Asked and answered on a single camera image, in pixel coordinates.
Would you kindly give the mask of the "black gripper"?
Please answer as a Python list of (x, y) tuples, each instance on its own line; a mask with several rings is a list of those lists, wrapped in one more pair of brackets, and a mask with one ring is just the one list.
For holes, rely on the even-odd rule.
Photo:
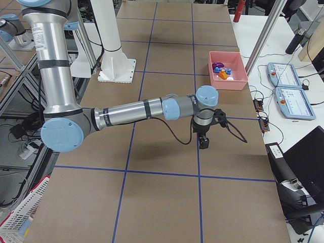
[(200, 149), (209, 147), (207, 132), (210, 126), (217, 124), (226, 127), (226, 114), (221, 109), (203, 108), (193, 116), (193, 132), (197, 133)]

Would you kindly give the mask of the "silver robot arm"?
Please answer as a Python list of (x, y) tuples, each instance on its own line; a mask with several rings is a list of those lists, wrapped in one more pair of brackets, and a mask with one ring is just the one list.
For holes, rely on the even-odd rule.
[(95, 107), (76, 101), (64, 28), (79, 27), (76, 1), (20, 1), (29, 23), (43, 80), (46, 107), (40, 136), (55, 152), (70, 152), (85, 137), (104, 127), (127, 125), (146, 119), (162, 122), (189, 117), (190, 132), (197, 133), (201, 149), (209, 145), (207, 132), (216, 124), (227, 128), (225, 113), (217, 108), (218, 91), (203, 86), (187, 96), (167, 95), (118, 106), (103, 107), (104, 92), (95, 97)]

